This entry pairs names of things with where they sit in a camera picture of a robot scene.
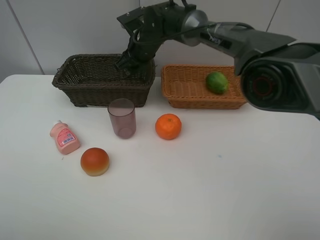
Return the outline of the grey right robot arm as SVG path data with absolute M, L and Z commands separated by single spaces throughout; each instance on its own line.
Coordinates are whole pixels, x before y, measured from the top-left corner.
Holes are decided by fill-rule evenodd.
M 320 46 L 254 29 L 243 22 L 213 22 L 194 4 L 169 0 L 118 17 L 130 38 L 116 67 L 126 74 L 152 60 L 175 40 L 204 44 L 234 60 L 246 100 L 255 108 L 320 116 Z

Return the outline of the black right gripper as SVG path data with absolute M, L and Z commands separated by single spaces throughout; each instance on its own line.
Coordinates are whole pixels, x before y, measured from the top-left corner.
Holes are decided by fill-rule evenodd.
M 117 20 L 129 34 L 127 49 L 115 63 L 130 76 L 140 68 L 139 63 L 150 61 L 164 42 L 164 18 L 166 6 L 138 7 L 119 17 Z

